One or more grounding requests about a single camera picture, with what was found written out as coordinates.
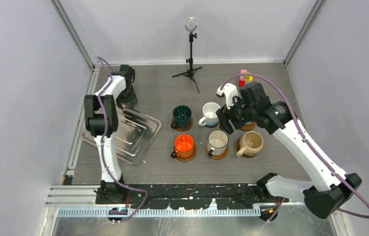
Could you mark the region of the grey speckled mug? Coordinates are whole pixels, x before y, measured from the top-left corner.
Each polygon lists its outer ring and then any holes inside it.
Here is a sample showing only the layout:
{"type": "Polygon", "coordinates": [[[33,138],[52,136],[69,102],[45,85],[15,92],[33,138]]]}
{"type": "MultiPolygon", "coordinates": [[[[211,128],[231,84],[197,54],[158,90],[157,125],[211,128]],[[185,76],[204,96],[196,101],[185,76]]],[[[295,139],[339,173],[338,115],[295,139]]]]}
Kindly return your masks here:
{"type": "Polygon", "coordinates": [[[221,155],[229,143],[228,135],[222,130],[213,130],[207,138],[208,150],[212,151],[213,155],[221,155]]]}

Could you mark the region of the brown wooden coaster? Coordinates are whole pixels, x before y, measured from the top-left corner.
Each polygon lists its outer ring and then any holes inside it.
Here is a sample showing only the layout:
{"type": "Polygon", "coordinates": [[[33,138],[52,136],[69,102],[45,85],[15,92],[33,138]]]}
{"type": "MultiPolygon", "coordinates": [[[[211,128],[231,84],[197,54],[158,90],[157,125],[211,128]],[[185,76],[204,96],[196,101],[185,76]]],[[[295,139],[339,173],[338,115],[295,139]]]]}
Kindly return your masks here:
{"type": "Polygon", "coordinates": [[[228,155],[229,145],[226,146],[225,151],[221,155],[213,155],[211,150],[208,150],[208,143],[205,144],[205,153],[206,155],[213,160],[221,160],[228,155]]]}
{"type": "Polygon", "coordinates": [[[242,126],[241,128],[240,128],[240,130],[241,131],[251,131],[251,130],[253,130],[254,128],[255,128],[255,126],[256,126],[256,123],[255,122],[253,122],[253,124],[252,125],[247,125],[247,126],[242,126]]]}
{"type": "MultiPolygon", "coordinates": [[[[240,138],[236,141],[236,150],[237,151],[240,150],[240,138]]],[[[254,158],[256,155],[247,155],[247,154],[243,153],[241,156],[245,157],[245,158],[254,158]]]]}
{"type": "Polygon", "coordinates": [[[177,159],[182,162],[188,162],[195,158],[197,154],[197,147],[193,146],[191,150],[183,152],[179,151],[177,149],[173,149],[173,152],[171,153],[171,158],[177,159]]]}
{"type": "Polygon", "coordinates": [[[173,118],[171,119],[171,122],[172,122],[171,123],[171,128],[173,128],[174,130],[180,131],[180,132],[185,132],[185,131],[190,130],[192,128],[192,126],[193,126],[193,123],[194,123],[193,118],[191,118],[191,123],[190,123],[190,125],[188,127],[186,127],[186,128],[177,128],[177,127],[174,127],[173,126],[173,123],[174,123],[174,119],[173,118]]]}

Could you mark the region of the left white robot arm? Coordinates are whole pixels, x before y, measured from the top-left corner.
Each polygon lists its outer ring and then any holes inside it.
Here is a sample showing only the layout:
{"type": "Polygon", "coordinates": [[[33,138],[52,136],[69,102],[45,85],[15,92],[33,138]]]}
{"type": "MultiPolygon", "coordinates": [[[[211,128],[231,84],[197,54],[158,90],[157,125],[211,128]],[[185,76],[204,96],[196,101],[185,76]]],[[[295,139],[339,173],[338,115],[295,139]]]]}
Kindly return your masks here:
{"type": "Polygon", "coordinates": [[[107,82],[95,94],[84,97],[85,127],[97,145],[101,165],[101,182],[97,196],[122,203],[127,196],[116,151],[116,131],[119,127],[117,104],[134,97],[132,83],[135,70],[122,64],[118,71],[110,72],[107,82]]]}

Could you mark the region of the white mug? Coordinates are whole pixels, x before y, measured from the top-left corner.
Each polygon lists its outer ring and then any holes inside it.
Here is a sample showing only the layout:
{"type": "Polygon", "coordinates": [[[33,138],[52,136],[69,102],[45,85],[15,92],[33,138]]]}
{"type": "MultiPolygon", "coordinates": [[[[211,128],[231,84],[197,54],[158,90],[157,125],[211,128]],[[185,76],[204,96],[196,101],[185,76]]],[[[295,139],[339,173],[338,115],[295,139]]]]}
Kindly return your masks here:
{"type": "Polygon", "coordinates": [[[217,123],[219,120],[216,115],[216,111],[220,108],[221,107],[217,103],[206,103],[202,108],[202,117],[199,119],[198,125],[205,126],[217,123]]]}

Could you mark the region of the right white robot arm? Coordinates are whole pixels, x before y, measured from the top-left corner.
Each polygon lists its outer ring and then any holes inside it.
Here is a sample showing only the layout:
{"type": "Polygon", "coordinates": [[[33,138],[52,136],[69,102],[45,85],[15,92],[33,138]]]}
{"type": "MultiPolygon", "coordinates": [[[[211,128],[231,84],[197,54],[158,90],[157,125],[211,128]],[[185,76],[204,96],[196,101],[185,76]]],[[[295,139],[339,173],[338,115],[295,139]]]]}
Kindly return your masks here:
{"type": "Polygon", "coordinates": [[[271,103],[260,83],[239,88],[226,83],[216,95],[225,98],[225,105],[216,111],[220,129],[231,135],[246,123],[255,122],[279,140],[310,177],[310,181],[300,181],[269,173],[257,181],[260,200],[285,197],[305,204],[312,214],[326,219],[352,197],[348,186],[358,189],[362,184],[357,173],[348,174],[317,146],[285,102],[271,103]]]}

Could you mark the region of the dark green mug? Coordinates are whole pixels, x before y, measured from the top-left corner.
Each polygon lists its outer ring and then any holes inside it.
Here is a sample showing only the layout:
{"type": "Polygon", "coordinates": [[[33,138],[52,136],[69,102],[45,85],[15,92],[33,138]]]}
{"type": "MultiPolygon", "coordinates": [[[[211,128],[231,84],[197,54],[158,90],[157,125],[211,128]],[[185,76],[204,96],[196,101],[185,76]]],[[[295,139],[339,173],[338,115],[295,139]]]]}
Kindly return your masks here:
{"type": "Polygon", "coordinates": [[[173,109],[173,121],[171,122],[171,128],[173,129],[185,129],[191,124],[192,111],[190,107],[186,105],[179,105],[173,109]]]}

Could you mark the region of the beige mug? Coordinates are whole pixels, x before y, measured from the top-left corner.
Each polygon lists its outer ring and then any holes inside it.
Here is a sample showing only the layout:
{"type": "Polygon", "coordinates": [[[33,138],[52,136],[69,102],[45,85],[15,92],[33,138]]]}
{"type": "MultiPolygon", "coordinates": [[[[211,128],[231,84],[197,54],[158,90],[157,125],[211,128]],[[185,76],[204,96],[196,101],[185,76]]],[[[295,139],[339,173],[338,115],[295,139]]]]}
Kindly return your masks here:
{"type": "Polygon", "coordinates": [[[240,150],[236,156],[241,156],[243,153],[247,155],[258,155],[264,145],[263,137],[255,132],[249,131],[240,137],[240,150]]]}

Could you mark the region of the orange glass mug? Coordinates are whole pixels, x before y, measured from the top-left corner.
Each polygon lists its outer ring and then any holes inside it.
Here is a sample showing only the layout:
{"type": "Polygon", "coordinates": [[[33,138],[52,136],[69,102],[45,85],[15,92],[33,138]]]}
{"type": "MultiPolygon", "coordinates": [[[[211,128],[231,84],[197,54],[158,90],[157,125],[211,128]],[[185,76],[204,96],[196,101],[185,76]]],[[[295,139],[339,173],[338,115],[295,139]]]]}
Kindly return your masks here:
{"type": "Polygon", "coordinates": [[[174,139],[173,149],[186,152],[191,150],[193,146],[195,146],[195,140],[189,134],[180,134],[174,139]]]}

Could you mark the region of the dark walnut coaster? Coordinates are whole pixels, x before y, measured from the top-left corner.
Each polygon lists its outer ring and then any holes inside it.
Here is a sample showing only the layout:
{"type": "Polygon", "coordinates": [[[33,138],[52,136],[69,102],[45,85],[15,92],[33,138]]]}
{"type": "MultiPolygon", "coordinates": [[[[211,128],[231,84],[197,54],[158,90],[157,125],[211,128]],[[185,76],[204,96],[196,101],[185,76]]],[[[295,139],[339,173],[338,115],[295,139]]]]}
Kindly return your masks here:
{"type": "Polygon", "coordinates": [[[215,128],[220,124],[220,122],[218,121],[217,123],[213,124],[213,125],[205,125],[206,128],[215,128]]]}

